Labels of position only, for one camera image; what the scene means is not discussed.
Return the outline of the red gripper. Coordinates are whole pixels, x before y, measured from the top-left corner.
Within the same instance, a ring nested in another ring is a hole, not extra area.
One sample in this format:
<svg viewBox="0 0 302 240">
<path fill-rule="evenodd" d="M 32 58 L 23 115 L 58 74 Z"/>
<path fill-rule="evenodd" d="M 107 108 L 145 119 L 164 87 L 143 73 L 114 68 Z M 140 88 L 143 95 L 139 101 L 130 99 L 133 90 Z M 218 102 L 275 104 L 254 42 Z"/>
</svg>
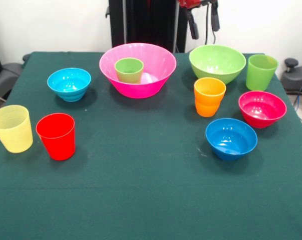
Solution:
<svg viewBox="0 0 302 240">
<path fill-rule="evenodd" d="M 200 6 L 205 6 L 211 4 L 211 27 L 213 32 L 220 30 L 219 16 L 218 16 L 218 1 L 217 0 L 178 0 L 181 7 L 187 8 L 185 10 L 186 17 L 189 23 L 189 28 L 191 32 L 191 37 L 194 40 L 199 39 L 199 32 L 197 24 L 194 20 L 191 9 L 199 8 Z"/>
</svg>

